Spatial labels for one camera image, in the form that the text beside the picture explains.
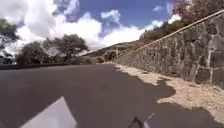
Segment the dirt shoulder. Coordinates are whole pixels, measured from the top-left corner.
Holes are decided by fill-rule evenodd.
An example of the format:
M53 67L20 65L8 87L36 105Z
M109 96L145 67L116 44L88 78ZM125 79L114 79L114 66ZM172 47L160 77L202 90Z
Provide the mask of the dirt shoulder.
M211 85L198 85L179 78L167 77L156 73L145 72L136 68L115 64L120 71L139 77L145 83L156 85L159 78L169 79L167 85L176 90L176 94L159 99L158 103L176 103L185 108L202 107L209 111L217 122L224 124L224 90Z

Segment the road curve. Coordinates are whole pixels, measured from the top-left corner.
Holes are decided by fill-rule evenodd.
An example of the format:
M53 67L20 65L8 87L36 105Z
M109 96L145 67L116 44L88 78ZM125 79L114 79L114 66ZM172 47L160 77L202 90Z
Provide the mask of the road curve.
M111 64L4 70L0 121L18 128L63 96L80 128L128 128L133 119L144 121L153 113L152 128L223 127L202 108L158 104L175 94L166 81L144 83Z

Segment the hillside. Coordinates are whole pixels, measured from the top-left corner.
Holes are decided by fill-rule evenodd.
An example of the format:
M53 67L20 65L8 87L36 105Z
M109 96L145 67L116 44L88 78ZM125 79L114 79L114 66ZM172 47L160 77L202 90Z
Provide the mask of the hillside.
M127 54L128 52L131 52L133 50L140 48L141 46L145 44L147 44L147 42L142 40L123 42L123 43L118 43L118 44L100 49L95 52L88 53L85 56L90 56L90 57L103 56L107 51L111 51L111 50L118 50L119 56L122 56L124 54Z

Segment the road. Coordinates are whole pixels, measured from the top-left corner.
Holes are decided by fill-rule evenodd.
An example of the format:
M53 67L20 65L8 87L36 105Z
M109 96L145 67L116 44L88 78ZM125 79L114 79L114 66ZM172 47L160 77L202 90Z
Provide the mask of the road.
M221 128L203 108L185 109L157 100L176 92L160 79L157 86L111 64L0 71L0 120L18 128L64 97L80 128L128 128L136 117L152 128Z

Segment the vegetation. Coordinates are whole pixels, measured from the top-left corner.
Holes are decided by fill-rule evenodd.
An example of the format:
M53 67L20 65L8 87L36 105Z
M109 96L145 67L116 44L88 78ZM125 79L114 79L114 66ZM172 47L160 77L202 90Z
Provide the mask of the vegetation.
M24 46L21 52L16 55L15 60L17 64L67 63L74 65L113 61L118 56L169 35L223 8L223 0L175 0L173 14L179 15L181 20L171 24L165 22L161 27L146 30L139 40L116 44L80 56L81 53L89 50L85 41L77 35L64 35L62 38L46 39L43 42L33 42ZM13 63L12 56L4 48L17 39L19 37L16 35L16 26L6 20L0 20L0 52L2 53L0 64Z
M49 63L50 57L44 52L39 42L24 46L16 56L17 64L44 64Z
M16 35L16 25L0 19L0 64L12 64L12 55L5 51L5 46L15 42L19 37Z
M191 24L223 8L223 0L175 0L173 14L181 16L185 24Z

